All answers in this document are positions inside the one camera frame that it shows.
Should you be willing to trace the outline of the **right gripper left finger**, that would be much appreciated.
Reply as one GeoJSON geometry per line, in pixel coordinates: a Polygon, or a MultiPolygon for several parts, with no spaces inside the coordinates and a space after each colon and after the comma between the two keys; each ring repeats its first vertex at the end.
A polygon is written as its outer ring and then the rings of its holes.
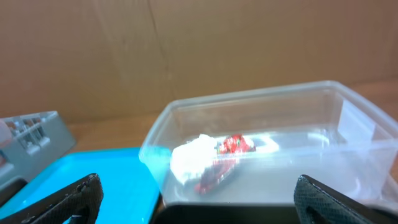
{"type": "Polygon", "coordinates": [[[1,219],[2,224],[95,223],[104,197],[98,174],[89,174],[1,219]]]}

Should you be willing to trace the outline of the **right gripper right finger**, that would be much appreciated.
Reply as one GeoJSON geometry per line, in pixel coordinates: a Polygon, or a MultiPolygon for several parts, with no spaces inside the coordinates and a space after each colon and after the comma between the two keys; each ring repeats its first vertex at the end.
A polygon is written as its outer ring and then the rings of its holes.
{"type": "Polygon", "coordinates": [[[297,180],[294,205],[301,223],[397,223],[396,213],[369,208],[308,175],[297,180]]]}

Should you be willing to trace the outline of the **red snack wrapper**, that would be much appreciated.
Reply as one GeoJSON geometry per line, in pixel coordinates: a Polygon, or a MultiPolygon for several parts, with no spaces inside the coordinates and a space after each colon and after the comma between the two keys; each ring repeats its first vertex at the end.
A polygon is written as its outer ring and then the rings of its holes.
{"type": "Polygon", "coordinates": [[[210,167],[204,170],[195,191],[200,195],[210,193],[224,182],[234,169],[239,165],[242,154],[256,152],[256,147],[251,139],[242,134],[234,134],[225,138],[215,147],[216,158],[210,167]]]}

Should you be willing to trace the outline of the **white tissue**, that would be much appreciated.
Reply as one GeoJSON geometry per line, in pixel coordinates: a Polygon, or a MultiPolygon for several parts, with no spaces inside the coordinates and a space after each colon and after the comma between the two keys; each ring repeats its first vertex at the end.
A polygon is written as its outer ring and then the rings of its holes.
{"type": "Polygon", "coordinates": [[[206,134],[176,147],[172,151],[170,170],[181,184],[199,179],[205,169],[213,165],[218,141],[206,134]]]}

